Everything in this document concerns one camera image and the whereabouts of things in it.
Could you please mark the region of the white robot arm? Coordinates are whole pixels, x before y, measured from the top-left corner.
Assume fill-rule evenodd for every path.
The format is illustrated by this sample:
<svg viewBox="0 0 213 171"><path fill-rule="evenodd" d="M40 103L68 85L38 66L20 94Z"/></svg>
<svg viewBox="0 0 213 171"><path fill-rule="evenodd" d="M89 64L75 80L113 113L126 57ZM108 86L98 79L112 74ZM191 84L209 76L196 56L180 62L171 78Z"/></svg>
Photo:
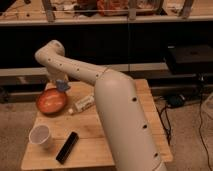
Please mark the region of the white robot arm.
<svg viewBox="0 0 213 171"><path fill-rule="evenodd" d="M67 58L57 40L37 50L35 59L54 81L69 75L94 87L96 110L117 171L167 171L130 76Z"/></svg>

